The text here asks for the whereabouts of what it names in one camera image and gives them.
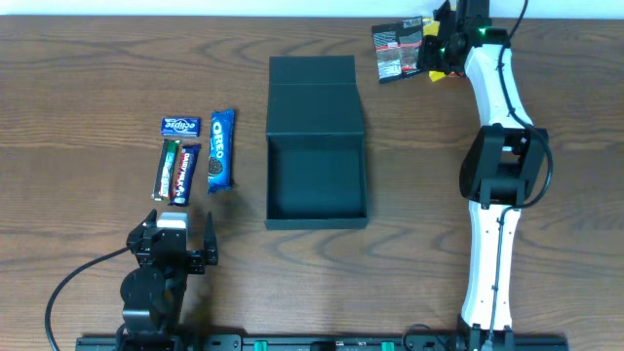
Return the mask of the black snack packet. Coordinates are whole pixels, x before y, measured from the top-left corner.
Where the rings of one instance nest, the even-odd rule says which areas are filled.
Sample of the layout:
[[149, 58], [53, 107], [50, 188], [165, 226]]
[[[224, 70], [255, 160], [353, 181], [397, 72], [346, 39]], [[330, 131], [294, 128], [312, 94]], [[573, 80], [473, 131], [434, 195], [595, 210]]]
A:
[[404, 80], [421, 72], [417, 62], [423, 39], [423, 17], [374, 25], [371, 37], [380, 84]]

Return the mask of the red snack packet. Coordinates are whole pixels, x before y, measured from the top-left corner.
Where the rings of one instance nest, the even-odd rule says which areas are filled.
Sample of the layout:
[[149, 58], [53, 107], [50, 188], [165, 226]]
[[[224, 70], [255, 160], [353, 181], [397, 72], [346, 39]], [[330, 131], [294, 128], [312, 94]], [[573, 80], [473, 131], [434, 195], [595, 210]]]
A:
[[465, 77], [466, 77], [466, 75], [465, 75], [465, 73], [464, 73], [464, 72], [459, 72], [459, 73], [456, 73], [456, 72], [450, 72], [449, 74], [447, 74], [447, 77], [465, 78]]

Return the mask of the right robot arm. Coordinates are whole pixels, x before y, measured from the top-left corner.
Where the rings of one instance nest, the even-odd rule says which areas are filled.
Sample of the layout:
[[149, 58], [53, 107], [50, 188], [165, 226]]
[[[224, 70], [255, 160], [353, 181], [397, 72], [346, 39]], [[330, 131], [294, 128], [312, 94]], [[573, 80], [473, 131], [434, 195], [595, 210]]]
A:
[[467, 293], [457, 350], [512, 350], [509, 306], [512, 255], [521, 212], [550, 186], [554, 161], [546, 130], [527, 115], [512, 68], [513, 30], [495, 27], [487, 1], [444, 2], [433, 13], [439, 25], [426, 35], [417, 64], [467, 78], [480, 129], [459, 172], [469, 202], [472, 239]]

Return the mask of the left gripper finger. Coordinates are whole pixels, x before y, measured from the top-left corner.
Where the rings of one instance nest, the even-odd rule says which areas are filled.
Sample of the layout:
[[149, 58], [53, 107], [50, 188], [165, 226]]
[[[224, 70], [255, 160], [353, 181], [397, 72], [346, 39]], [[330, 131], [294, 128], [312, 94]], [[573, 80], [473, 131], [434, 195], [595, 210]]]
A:
[[147, 217], [141, 221], [134, 229], [132, 229], [127, 237], [128, 244], [136, 244], [143, 238], [144, 231], [148, 228], [155, 227], [157, 220], [157, 210], [153, 209]]
[[213, 216], [207, 213], [203, 234], [203, 257], [206, 265], [218, 265], [218, 247], [215, 235]]

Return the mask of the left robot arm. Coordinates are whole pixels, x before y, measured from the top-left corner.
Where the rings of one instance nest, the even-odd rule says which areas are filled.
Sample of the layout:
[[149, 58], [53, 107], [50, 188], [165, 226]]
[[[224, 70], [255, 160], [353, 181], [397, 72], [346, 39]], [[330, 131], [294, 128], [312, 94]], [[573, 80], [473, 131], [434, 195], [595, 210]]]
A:
[[125, 346], [179, 343], [176, 332], [187, 278], [218, 265], [213, 216], [206, 217], [201, 249], [187, 248], [188, 232], [188, 214], [153, 210], [128, 234], [126, 245], [138, 268], [126, 276], [120, 288], [128, 332]]

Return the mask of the black gift box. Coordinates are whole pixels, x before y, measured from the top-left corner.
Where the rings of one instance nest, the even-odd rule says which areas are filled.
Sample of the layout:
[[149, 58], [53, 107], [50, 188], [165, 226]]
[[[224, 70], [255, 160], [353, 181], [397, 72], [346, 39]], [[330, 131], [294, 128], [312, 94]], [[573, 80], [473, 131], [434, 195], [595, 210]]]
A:
[[271, 58], [265, 135], [267, 229], [367, 226], [365, 121], [354, 57]]

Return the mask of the yellow snack packet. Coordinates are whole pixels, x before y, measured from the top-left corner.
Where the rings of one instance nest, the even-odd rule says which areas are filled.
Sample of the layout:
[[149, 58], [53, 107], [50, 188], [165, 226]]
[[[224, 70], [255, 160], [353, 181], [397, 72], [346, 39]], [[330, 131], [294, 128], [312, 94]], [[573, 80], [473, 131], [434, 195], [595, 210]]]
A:
[[[423, 35], [437, 36], [439, 33], [440, 24], [432, 18], [423, 19]], [[442, 71], [429, 71], [429, 78], [432, 82], [439, 81], [446, 77], [446, 74]]]

